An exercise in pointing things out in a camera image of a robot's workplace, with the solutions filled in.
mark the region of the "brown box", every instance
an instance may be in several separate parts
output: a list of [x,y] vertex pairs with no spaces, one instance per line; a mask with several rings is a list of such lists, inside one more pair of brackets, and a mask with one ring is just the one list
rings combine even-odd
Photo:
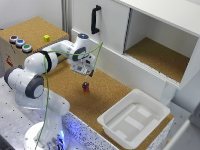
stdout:
[[[12,35],[17,35],[19,39],[25,40],[26,44],[32,46],[33,51],[26,54],[23,53],[21,49],[16,48],[15,45],[10,44],[9,38]],[[44,41],[44,35],[50,36],[49,42]],[[5,70],[11,66],[24,67],[24,60],[26,57],[62,39],[69,39],[69,35],[40,17],[35,17],[1,30],[0,52]]]

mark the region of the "door handle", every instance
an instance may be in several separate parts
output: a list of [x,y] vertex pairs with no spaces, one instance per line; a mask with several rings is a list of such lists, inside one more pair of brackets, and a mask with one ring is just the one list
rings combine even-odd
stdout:
[[96,5],[96,8],[94,8],[92,10],[92,24],[91,24],[91,31],[92,31],[92,34],[96,34],[98,33],[100,30],[98,28],[96,28],[96,12],[101,10],[101,7]]

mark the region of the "cable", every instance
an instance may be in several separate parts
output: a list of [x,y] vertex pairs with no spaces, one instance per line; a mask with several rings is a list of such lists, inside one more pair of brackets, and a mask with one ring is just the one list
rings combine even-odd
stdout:
[[[97,59],[98,59],[98,56],[99,56],[99,53],[100,53],[100,50],[102,48],[102,45],[103,45],[103,42],[101,42],[95,49],[89,51],[88,53],[83,53],[83,54],[71,54],[71,53],[65,53],[65,52],[62,52],[62,51],[49,51],[48,53],[57,52],[57,53],[63,53],[63,54],[68,54],[68,55],[86,55],[86,54],[90,54],[90,53],[94,52],[95,50],[97,50],[99,48],[99,51],[98,51],[98,54],[97,54],[97,58],[96,58],[96,61],[95,61],[95,64],[94,64],[94,68],[95,68],[96,67],[96,63],[97,63]],[[44,68],[45,68],[45,76],[46,76],[46,80],[47,80],[47,105],[46,105],[44,123],[43,123],[42,129],[40,131],[40,135],[38,137],[38,140],[37,140],[37,143],[36,143],[36,146],[35,146],[35,150],[37,149],[38,143],[40,141],[40,137],[41,137],[43,129],[44,129],[44,125],[46,123],[47,109],[48,109],[48,105],[49,105],[49,79],[48,79],[47,66],[46,66],[46,56],[45,55],[44,55]]]

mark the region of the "yellow object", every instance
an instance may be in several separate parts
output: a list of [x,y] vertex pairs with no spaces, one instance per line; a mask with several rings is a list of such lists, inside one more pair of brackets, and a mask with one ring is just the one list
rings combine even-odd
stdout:
[[45,42],[49,42],[50,41],[50,36],[49,35],[45,35],[44,36],[44,41]]

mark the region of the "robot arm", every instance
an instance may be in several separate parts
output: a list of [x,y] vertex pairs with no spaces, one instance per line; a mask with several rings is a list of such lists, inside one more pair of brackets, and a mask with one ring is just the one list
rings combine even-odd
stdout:
[[24,69],[14,67],[8,69],[4,75],[5,82],[10,88],[15,89],[27,98],[36,99],[43,94],[44,90],[44,80],[41,76],[41,74],[45,73],[44,55],[46,56],[48,72],[57,66],[58,58],[56,53],[60,53],[68,58],[71,70],[87,76],[94,70],[95,56],[92,54],[69,55],[63,53],[85,54],[89,52],[89,46],[89,37],[85,34],[79,34],[75,43],[63,40],[47,46],[42,51],[27,57],[24,62]]

